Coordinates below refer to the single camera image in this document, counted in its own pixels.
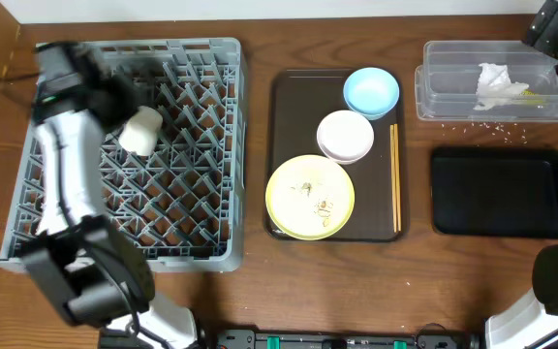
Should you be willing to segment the cream white cup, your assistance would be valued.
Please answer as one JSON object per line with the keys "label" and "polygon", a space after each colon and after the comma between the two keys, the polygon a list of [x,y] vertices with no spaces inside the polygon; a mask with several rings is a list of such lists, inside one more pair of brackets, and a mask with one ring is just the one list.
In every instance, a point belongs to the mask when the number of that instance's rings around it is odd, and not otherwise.
{"label": "cream white cup", "polygon": [[138,156],[150,156],[158,140],[163,117],[154,109],[140,106],[122,129],[118,138],[120,145]]}

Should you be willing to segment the pink shallow bowl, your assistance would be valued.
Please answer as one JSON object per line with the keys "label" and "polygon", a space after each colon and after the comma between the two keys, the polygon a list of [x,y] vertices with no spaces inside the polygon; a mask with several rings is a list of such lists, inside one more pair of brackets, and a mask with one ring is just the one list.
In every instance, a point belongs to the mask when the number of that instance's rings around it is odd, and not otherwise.
{"label": "pink shallow bowl", "polygon": [[370,121],[355,111],[334,111],[319,124],[316,140],[321,152],[340,165],[363,158],[374,143]]}

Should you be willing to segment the light blue bowl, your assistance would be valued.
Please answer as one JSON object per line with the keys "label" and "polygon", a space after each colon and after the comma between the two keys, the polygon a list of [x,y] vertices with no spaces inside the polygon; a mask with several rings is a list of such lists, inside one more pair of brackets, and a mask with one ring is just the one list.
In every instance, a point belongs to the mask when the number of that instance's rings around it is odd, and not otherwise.
{"label": "light blue bowl", "polygon": [[369,120],[382,118],[398,103],[400,87],[388,71],[366,67],[352,72],[344,82],[343,97],[351,111]]}

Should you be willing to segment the white tissue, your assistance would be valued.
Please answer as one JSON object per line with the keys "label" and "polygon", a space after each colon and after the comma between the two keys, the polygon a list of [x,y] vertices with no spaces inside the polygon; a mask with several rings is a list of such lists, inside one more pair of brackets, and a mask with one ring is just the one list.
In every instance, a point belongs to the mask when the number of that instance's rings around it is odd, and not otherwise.
{"label": "white tissue", "polygon": [[512,82],[507,65],[480,63],[475,111],[488,111],[510,104],[529,88],[528,83]]}

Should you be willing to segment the green yellow snack wrapper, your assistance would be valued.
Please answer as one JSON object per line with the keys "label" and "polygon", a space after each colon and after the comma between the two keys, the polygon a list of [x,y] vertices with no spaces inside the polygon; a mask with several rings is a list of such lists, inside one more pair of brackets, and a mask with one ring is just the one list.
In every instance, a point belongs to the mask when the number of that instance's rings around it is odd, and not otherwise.
{"label": "green yellow snack wrapper", "polygon": [[542,95],[532,92],[529,89],[521,93],[521,104],[528,106],[539,106],[540,108],[546,104],[546,100]]}

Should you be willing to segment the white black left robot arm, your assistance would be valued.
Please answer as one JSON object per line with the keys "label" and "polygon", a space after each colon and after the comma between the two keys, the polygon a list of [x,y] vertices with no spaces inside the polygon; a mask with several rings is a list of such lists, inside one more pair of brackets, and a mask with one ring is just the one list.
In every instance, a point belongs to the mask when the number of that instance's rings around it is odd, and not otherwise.
{"label": "white black left robot arm", "polygon": [[36,50],[39,80],[31,125],[43,155],[44,207],[20,260],[70,326],[100,333],[103,348],[204,348],[192,311],[158,294],[143,254],[110,223],[100,149],[120,130],[124,147],[147,156],[162,116],[93,47],[53,42]]}

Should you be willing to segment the grey plastic dishwasher rack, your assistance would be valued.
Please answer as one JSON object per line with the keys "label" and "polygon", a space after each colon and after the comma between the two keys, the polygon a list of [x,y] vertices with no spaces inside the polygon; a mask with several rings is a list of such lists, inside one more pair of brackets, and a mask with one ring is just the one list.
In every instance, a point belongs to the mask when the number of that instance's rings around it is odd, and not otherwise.
{"label": "grey plastic dishwasher rack", "polygon": [[[110,223],[156,272],[232,271],[243,258],[246,62],[234,38],[86,42],[114,73],[146,93],[163,123],[143,157],[101,146]],[[0,268],[23,272],[20,252],[43,214],[43,155],[30,125],[0,251]]]}

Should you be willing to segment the clear plastic waste bin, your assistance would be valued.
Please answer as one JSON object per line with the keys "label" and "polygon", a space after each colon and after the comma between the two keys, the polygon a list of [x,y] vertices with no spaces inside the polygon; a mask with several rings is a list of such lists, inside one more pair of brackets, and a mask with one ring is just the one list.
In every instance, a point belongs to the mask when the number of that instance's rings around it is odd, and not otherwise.
{"label": "clear plastic waste bin", "polygon": [[[543,107],[521,104],[475,111],[480,63],[507,65],[512,82],[529,84]],[[557,61],[519,41],[430,41],[415,71],[418,118],[425,121],[558,122]]]}

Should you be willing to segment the dark brown serving tray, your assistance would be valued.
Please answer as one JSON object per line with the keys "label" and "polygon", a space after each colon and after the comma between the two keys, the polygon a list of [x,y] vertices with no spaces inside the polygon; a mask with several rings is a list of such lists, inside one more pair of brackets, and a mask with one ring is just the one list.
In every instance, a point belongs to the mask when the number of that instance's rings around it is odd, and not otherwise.
{"label": "dark brown serving tray", "polygon": [[[348,69],[287,70],[272,84],[266,174],[285,161],[305,154],[320,155],[316,141],[319,123],[333,111],[344,110],[343,85]],[[372,122],[374,143],[364,158],[344,167],[356,192],[356,203],[346,225],[327,240],[383,243],[400,239],[410,227],[409,198],[404,165],[400,159],[401,232],[393,230],[389,125],[398,125],[399,155],[404,154],[403,109],[396,105]]]}

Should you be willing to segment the yellow plate with scraps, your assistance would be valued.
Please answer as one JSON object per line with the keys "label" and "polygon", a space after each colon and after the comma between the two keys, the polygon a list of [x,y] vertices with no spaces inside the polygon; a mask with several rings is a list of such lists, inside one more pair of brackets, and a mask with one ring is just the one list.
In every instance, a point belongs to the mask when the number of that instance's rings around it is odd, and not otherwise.
{"label": "yellow plate with scraps", "polygon": [[280,165],[265,188],[270,221],[290,238],[320,240],[339,232],[356,203],[350,176],[320,155],[296,156]]}

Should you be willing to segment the left wooden chopstick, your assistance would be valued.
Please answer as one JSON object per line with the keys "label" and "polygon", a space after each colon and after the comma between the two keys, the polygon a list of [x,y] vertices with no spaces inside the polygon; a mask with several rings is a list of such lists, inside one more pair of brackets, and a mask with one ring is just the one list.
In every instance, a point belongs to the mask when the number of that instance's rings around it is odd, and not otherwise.
{"label": "left wooden chopstick", "polygon": [[389,152],[390,152],[390,168],[391,168],[391,197],[392,197],[392,213],[393,213],[393,230],[399,232],[398,227],[398,208],[397,208],[397,192],[396,192],[396,161],[395,161],[395,125],[389,125]]}

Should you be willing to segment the wooden chopstick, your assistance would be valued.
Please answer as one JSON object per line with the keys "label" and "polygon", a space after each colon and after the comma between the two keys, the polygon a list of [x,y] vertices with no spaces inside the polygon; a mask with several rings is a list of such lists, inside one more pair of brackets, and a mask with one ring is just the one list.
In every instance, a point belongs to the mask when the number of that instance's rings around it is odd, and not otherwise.
{"label": "wooden chopstick", "polygon": [[399,232],[398,227],[398,208],[397,208],[397,192],[396,192],[396,161],[395,161],[395,125],[389,125],[389,152],[390,152],[390,168],[391,168],[391,197],[392,197],[392,213],[393,213],[393,230]]}
{"label": "wooden chopstick", "polygon": [[398,125],[393,124],[392,135],[393,135],[393,155],[394,155],[394,174],[395,174],[395,190],[396,190],[396,208],[397,208],[397,228],[401,232],[402,229],[402,217],[401,217],[401,184],[400,184],[400,167],[399,167],[399,136],[398,136]]}

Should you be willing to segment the right wooden chopstick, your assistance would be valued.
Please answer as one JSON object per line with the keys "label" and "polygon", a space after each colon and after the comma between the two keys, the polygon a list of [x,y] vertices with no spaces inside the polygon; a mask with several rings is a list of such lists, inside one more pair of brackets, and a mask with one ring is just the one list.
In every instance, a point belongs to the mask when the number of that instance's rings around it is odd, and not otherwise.
{"label": "right wooden chopstick", "polygon": [[397,228],[401,232],[402,229],[402,217],[401,217],[401,184],[400,184],[400,167],[399,167],[399,136],[398,136],[398,125],[393,124],[392,135],[393,135],[393,155],[394,155],[394,174],[395,174],[395,190],[396,190],[396,208],[397,208]]}

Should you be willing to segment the black plastic tray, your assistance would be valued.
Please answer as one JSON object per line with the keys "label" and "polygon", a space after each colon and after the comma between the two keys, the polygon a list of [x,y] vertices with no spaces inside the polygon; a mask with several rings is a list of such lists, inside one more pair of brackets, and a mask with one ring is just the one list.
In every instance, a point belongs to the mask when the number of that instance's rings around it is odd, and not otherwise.
{"label": "black plastic tray", "polygon": [[558,151],[439,147],[431,199],[442,234],[558,239]]}

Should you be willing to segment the black equipment rail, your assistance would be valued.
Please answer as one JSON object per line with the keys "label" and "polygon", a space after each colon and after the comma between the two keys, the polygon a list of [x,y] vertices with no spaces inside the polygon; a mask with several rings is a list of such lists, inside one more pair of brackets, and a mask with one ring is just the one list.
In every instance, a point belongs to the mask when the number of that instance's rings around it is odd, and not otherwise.
{"label": "black equipment rail", "polygon": [[445,330],[383,335],[227,330],[217,334],[202,332],[194,346],[208,349],[481,349],[484,344],[476,334]]}

